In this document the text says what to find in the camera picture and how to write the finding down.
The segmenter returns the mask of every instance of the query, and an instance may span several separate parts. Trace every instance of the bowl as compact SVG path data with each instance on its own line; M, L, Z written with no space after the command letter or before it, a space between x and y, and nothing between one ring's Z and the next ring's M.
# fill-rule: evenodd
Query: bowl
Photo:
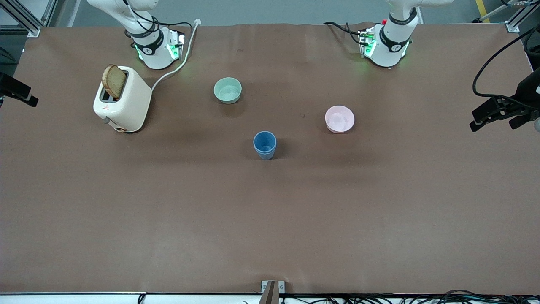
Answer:
M241 93L242 85L236 78L222 78L214 85L214 95L222 103L231 104L237 102Z
M331 132L344 133L353 127L354 114L345 106L335 105L326 111L325 121L326 127Z

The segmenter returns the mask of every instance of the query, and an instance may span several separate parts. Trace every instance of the yellow tape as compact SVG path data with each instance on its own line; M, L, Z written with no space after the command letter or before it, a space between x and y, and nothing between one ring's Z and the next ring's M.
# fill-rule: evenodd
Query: yellow tape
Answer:
M476 1L476 6L478 7L478 11L480 12L480 16L485 16L488 14L488 12L485 11L485 5L484 5L484 2L482 0L475 0Z

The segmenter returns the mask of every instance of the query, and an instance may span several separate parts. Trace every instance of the plastic cup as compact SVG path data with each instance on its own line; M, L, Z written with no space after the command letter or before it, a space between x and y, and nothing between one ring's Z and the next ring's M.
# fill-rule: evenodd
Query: plastic cup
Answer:
M269 160L274 156L278 140L269 131L261 131L253 138L253 147L263 160Z

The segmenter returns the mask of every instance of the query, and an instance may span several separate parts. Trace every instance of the pink bowl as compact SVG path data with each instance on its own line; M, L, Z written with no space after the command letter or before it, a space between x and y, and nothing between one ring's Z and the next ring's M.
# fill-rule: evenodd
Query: pink bowl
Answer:
M353 127L354 114L347 107L335 105L326 111L325 121L328 130L339 134Z

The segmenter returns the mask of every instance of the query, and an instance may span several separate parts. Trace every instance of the floor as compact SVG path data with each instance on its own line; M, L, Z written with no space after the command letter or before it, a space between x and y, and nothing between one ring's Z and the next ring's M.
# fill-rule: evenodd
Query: floor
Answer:
M484 0L486 11L498 7L500 0ZM380 21L388 17L388 4L383 0L214 0L162 1L152 15L162 22L192 22L196 18L203 25L234 25L253 23L320 24L326 21L337 23L360 23ZM503 22L514 9L506 9L491 22ZM425 23L470 23L480 17L475 0L454 0L447 6L423 8ZM520 28L528 30L540 22L540 10L529 17ZM60 1L55 11L53 26L57 27L118 27L120 24L109 15L92 7L86 0ZM25 34L0 32L0 46L17 59L26 41ZM531 45L540 44L540 38L531 40ZM0 72L13 75L13 66L1 65Z

